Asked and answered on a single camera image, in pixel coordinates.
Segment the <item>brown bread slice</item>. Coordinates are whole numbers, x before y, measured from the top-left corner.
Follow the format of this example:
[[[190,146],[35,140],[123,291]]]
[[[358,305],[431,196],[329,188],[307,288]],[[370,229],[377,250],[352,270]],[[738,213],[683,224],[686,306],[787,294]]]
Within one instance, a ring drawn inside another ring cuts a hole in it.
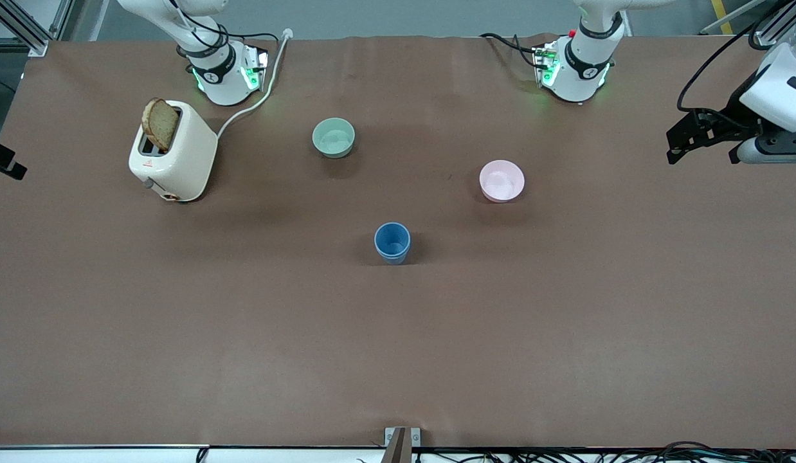
[[[141,117],[141,128],[145,137],[157,149],[170,149],[179,124],[180,114],[176,108],[162,98],[149,100]]]

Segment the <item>cream white toaster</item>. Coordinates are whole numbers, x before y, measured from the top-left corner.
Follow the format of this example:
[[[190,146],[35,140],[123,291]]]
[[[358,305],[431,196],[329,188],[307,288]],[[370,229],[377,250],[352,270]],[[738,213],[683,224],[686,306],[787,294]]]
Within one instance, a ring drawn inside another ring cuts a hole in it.
[[[218,137],[189,104],[166,100],[180,114],[174,140],[166,152],[154,147],[141,124],[131,146],[128,167],[142,182],[169,202],[188,203],[204,193],[215,163]]]

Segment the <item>green bowl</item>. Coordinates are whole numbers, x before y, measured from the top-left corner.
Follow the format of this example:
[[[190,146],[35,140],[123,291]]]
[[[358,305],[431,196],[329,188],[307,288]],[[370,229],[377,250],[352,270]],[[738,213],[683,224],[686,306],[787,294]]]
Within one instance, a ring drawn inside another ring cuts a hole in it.
[[[344,158],[353,149],[355,129],[345,118],[326,118],[312,130],[312,144],[322,156]]]

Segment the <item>brown table cover sheet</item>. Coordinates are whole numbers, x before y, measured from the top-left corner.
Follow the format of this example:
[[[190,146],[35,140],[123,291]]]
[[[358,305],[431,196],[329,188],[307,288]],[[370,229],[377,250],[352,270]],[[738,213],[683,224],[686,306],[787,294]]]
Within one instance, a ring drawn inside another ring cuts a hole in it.
[[[187,204],[127,166],[143,106],[235,108],[171,43],[52,44],[0,135],[0,444],[796,448],[796,165],[665,156],[719,44],[625,39],[579,106],[485,39],[293,41]]]

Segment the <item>aluminium frame profile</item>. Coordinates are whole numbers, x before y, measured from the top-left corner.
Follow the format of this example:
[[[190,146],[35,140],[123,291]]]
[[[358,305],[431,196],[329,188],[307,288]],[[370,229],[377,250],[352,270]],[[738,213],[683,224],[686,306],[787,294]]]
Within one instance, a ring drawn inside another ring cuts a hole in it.
[[[786,3],[784,8],[757,27],[761,41],[776,41],[790,32],[796,23],[796,0],[709,0],[715,18],[699,30],[698,35],[736,34],[781,1]]]
[[[77,0],[0,0],[0,52],[43,57],[66,36]]]

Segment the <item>metal table edge bracket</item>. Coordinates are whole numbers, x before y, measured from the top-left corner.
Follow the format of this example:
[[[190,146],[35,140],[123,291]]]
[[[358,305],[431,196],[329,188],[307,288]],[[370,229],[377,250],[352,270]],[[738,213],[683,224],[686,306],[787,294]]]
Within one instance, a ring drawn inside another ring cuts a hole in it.
[[[392,437],[398,433],[399,427],[388,427],[384,429],[384,446],[388,446],[392,441]],[[421,448],[422,446],[422,430],[420,427],[406,427],[404,432],[404,439],[411,442],[413,448]]]

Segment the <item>brown post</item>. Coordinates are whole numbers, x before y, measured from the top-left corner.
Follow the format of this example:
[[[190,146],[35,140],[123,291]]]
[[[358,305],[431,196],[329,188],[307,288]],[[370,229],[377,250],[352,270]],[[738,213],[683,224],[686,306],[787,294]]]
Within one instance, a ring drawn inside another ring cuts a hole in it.
[[[390,437],[381,463],[411,463],[412,437],[411,429],[397,427]]]

